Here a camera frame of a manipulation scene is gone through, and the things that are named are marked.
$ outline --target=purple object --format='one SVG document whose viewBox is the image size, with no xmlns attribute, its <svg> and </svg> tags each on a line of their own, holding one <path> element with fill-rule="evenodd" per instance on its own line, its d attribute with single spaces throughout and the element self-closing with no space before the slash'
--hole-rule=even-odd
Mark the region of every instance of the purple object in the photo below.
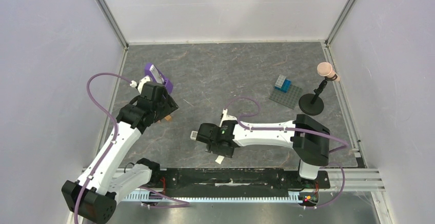
<svg viewBox="0 0 435 224">
<path fill-rule="evenodd" d="M 150 189 L 150 188 L 148 188 L 148 187 L 141 186 L 141 187 L 139 187 L 139 188 L 140 188 L 140 189 L 147 190 L 147 191 L 149 191 L 149 192 L 152 192 L 152 193 L 154 193 L 155 195 L 158 195 L 158 196 L 160 196 L 160 197 L 162 197 L 162 198 L 166 198 L 166 199 L 172 200 L 172 201 L 174 201 L 174 202 L 181 203 L 180 205 L 165 205 L 165 206 L 152 206 L 152 205 L 149 205 L 150 208 L 154 208 L 154 209 L 171 209 L 171 208 L 182 208 L 182 207 L 187 207 L 187 206 L 190 205 L 189 202 L 186 202 L 186 201 L 183 201 L 183 200 L 178 200 L 178 199 L 175 199 L 175 198 L 172 198 L 172 197 L 165 196 L 165 195 L 163 195 L 162 193 L 160 193 L 160 192 L 156 192 L 155 190 Z"/>
<path fill-rule="evenodd" d="M 165 77 L 154 64 L 147 63 L 145 65 L 145 75 L 148 75 L 153 82 L 165 85 L 168 93 L 172 93 L 172 89 L 174 88 L 172 82 L 167 77 Z"/>
</svg>

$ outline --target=metal frame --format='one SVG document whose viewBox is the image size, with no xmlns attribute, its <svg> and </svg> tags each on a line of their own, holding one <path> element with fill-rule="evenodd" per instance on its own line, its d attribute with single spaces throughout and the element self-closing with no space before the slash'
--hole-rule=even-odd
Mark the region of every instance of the metal frame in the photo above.
<svg viewBox="0 0 435 224">
<path fill-rule="evenodd" d="M 124 55 L 122 59 L 122 63 L 120 66 L 119 74 L 122 73 L 125 60 L 127 57 L 128 52 L 128 46 L 129 43 L 125 39 L 124 35 L 122 34 L 118 24 L 116 23 L 115 18 L 113 17 L 107 3 L 105 0 L 97 0 L 98 5 L 100 6 L 102 12 L 104 13 L 106 19 L 108 20 L 109 24 L 111 25 L 113 31 L 115 32 L 116 37 L 120 41 L 121 45 L 124 47 Z M 324 51 L 325 59 L 327 62 L 331 63 L 334 68 L 334 59 L 331 55 L 330 51 L 330 45 L 335 39 L 339 29 L 341 28 L 342 24 L 346 20 L 351 8 L 354 6 L 356 0 L 348 0 L 343 7 L 343 10 L 341 11 L 337 21 L 335 22 L 334 26 L 332 27 L 328 37 L 324 42 L 321 42 L 322 48 Z M 285 41 L 285 40 L 277 40 L 277 41 L 270 41 L 270 40 L 259 40 L 259 41 L 231 41 L 231 42 L 149 42 L 147 44 L 149 45 L 160 45 L 160 44 L 200 44 L 200 43 L 256 43 L 256 42 L 317 42 L 317 40 L 301 40 L 301 41 Z M 131 43 L 130 45 L 144 45 L 143 43 Z M 115 88 L 113 90 L 113 95 L 111 98 L 110 106 L 109 106 L 109 112 L 113 110 L 114 100 L 117 94 L 118 86 L 119 86 L 120 80 L 118 79 L 115 84 Z M 361 141 L 359 140 L 358 132 L 355 128 L 353 116 L 351 114 L 351 110 L 348 106 L 348 101 L 346 98 L 346 93 L 344 91 L 344 87 L 342 83 L 333 83 L 334 89 L 337 93 L 337 97 L 339 100 L 340 108 L 343 112 L 343 118 L 345 121 L 346 129 L 348 131 L 350 140 L 351 140 L 351 146 L 354 151 L 354 154 L 356 158 L 361 158 L 363 161 L 364 166 L 366 165 L 366 161 L 364 160 L 364 149 Z M 100 134 L 99 137 L 99 147 L 102 146 L 102 144 L 105 141 L 105 137 L 107 134 L 107 130 L 109 127 L 109 119 L 107 118 L 104 124 L 103 132 Z M 341 187 L 342 184 L 342 174 L 340 169 L 325 169 L 328 171 L 330 183 L 331 183 L 331 189 L 321 190 L 324 192 L 332 192 L 336 191 L 337 188 Z M 124 172 L 123 168 L 117 169 L 115 176 L 118 177 Z M 346 185 L 344 188 L 344 191 L 347 192 L 371 192 L 373 200 L 375 202 L 375 209 L 377 211 L 379 220 L 381 224 L 393 224 L 394 219 L 392 218 L 392 213 L 389 210 L 389 202 L 388 197 L 385 193 L 385 188 L 383 185 L 383 182 L 381 180 L 381 177 L 379 175 L 379 171 L 377 169 L 361 169 L 361 168 L 347 168 L 345 169 L 346 174 Z M 197 201 L 201 202 L 207 202 L 206 199 L 197 199 Z M 216 201 L 216 199 L 209 199 L 209 202 Z M 70 218 L 67 223 L 73 223 L 72 222 L 72 215 L 70 212 Z"/>
<path fill-rule="evenodd" d="M 331 45 L 332 41 L 334 40 L 335 36 L 337 35 L 338 30 L 341 28 L 341 25 L 345 21 L 347 15 L 349 14 L 350 9 L 353 7 L 353 4 L 356 0 L 347 0 L 346 4 L 344 5 L 343 10 L 340 13 L 339 18 L 335 22 L 334 26 L 332 27 L 331 32 L 329 33 L 328 37 L 326 38 L 326 46 Z"/>
<path fill-rule="evenodd" d="M 121 65 L 120 65 L 120 70 L 117 74 L 121 75 L 122 71 L 124 70 L 124 65 L 125 65 L 125 60 L 127 59 L 127 53 L 128 53 L 128 47 L 124 49 L 124 53 L 123 53 L 123 59 L 121 61 Z M 113 111 L 113 106 L 115 105 L 115 98 L 116 98 L 116 94 L 118 93 L 118 87 L 120 85 L 120 79 L 116 78 L 116 83 L 113 89 L 113 93 L 112 93 L 112 97 L 110 99 L 110 104 L 109 104 L 109 109 L 108 111 L 110 113 L 112 113 Z M 103 132 L 100 133 L 100 135 L 98 136 L 98 145 L 95 151 L 95 156 L 97 155 L 98 151 L 101 149 L 101 147 L 104 145 L 104 142 L 106 141 L 106 134 L 107 134 L 107 130 L 109 129 L 109 124 L 110 124 L 110 118 L 108 116 L 106 116 L 106 120 L 104 121 L 104 125 L 103 125 Z"/>
<path fill-rule="evenodd" d="M 332 58 L 330 48 L 326 45 L 326 43 L 322 43 L 322 48 L 326 61 L 330 63 L 337 72 L 339 72 L 334 64 L 334 59 Z M 354 125 L 353 116 L 348 105 L 349 102 L 347 101 L 343 84 L 341 82 L 332 83 L 337 94 L 337 98 L 339 100 L 340 108 L 343 112 L 344 123 L 346 125 L 347 133 L 349 134 L 350 143 L 352 145 L 355 157 L 360 157 L 363 160 L 364 165 L 366 166 L 367 164 L 366 160 L 364 159 L 364 152 L 360 145 L 361 140 L 359 139 L 357 129 Z"/>
<path fill-rule="evenodd" d="M 335 192 L 343 183 L 341 169 L 323 169 L 328 172 L 330 189 L 321 189 L 322 192 Z M 384 183 L 377 169 L 345 168 L 346 184 L 343 191 L 346 192 L 385 192 Z M 124 168 L 118 168 L 113 176 L 116 179 L 124 174 Z"/>
<path fill-rule="evenodd" d="M 299 192 L 288 192 L 288 197 L 176 197 L 175 199 L 187 202 L 267 202 L 267 203 L 301 203 L 298 200 Z M 125 202 L 172 202 L 168 199 L 150 199 L 150 192 L 144 189 L 136 189 L 127 195 L 122 201 Z"/>
<path fill-rule="evenodd" d="M 120 27 L 118 26 L 118 23 L 116 23 L 115 17 L 113 17 L 112 12 L 109 9 L 109 6 L 107 5 L 105 0 L 96 0 L 99 7 L 101 8 L 104 16 L 106 17 L 107 21 L 109 22 L 110 26 L 112 27 L 116 37 L 120 41 L 121 45 L 124 47 L 125 50 L 128 48 L 128 42 L 125 39 L 124 35 L 122 34 L 122 31 Z"/>
</svg>

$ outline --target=gray lego baseplate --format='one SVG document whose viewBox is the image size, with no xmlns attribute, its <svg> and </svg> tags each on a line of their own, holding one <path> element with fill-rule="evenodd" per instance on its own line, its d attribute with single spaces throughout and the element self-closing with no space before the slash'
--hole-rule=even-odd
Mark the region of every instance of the gray lego baseplate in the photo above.
<svg viewBox="0 0 435 224">
<path fill-rule="evenodd" d="M 302 88 L 297 87 L 295 85 L 290 85 L 287 93 L 284 93 L 280 90 L 272 87 L 272 92 L 270 93 L 269 99 L 277 102 L 278 104 L 284 105 L 285 107 L 289 107 L 294 109 L 296 104 L 299 102 L 299 98 L 302 96 Z"/>
<path fill-rule="evenodd" d="M 281 88 L 284 84 L 285 81 L 285 76 L 283 76 L 282 74 L 279 75 L 278 79 L 276 80 L 275 86 L 278 88 Z"/>
</svg>

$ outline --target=white enclosure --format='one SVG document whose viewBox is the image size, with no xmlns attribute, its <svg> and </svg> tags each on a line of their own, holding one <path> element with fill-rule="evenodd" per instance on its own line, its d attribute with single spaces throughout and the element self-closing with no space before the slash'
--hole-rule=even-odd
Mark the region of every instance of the white enclosure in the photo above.
<svg viewBox="0 0 435 224">
<path fill-rule="evenodd" d="M 326 39 L 347 0 L 106 0 L 130 43 Z"/>
<path fill-rule="evenodd" d="M 331 46 L 397 223 L 433 223 L 434 1 L 357 0 Z"/>
<path fill-rule="evenodd" d="M 65 223 L 61 194 L 95 156 L 104 114 L 86 93 L 123 48 L 95 0 L 0 0 L 0 223 Z M 91 88 L 108 105 L 114 79 Z"/>
<path fill-rule="evenodd" d="M 432 223 L 434 1 L 0 0 L 0 223 L 65 223 L 61 186 L 89 165 L 106 120 L 86 82 L 118 73 L 128 44 L 303 40 L 327 40 L 396 223 Z M 105 107 L 114 88 L 91 86 Z"/>
</svg>

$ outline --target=purple block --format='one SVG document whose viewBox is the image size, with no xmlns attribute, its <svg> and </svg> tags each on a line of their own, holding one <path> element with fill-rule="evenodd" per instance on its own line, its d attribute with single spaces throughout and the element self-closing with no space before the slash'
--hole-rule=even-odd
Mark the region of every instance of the purple block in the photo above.
<svg viewBox="0 0 435 224">
<path fill-rule="evenodd" d="M 152 67 L 153 65 L 154 65 L 154 64 L 152 64 L 152 63 L 147 63 L 147 64 L 145 65 L 145 75 L 148 75 L 148 76 L 152 79 L 153 82 L 160 83 L 160 82 L 162 82 L 162 81 L 156 79 L 156 78 L 160 78 L 160 77 L 159 77 L 159 76 L 154 76 L 155 72 L 154 72 L 154 74 L 151 72 L 151 67 Z M 174 88 L 173 84 L 171 83 L 171 81 L 170 81 L 167 77 L 165 77 L 165 76 L 160 72 L 160 70 L 159 70 L 155 65 L 154 65 L 154 68 L 157 70 L 157 72 L 159 73 L 159 75 L 162 77 L 162 79 L 163 79 L 163 85 L 165 85 L 166 90 L 168 90 L 168 93 L 171 94 L 171 93 L 172 93 L 172 89 Z"/>
</svg>

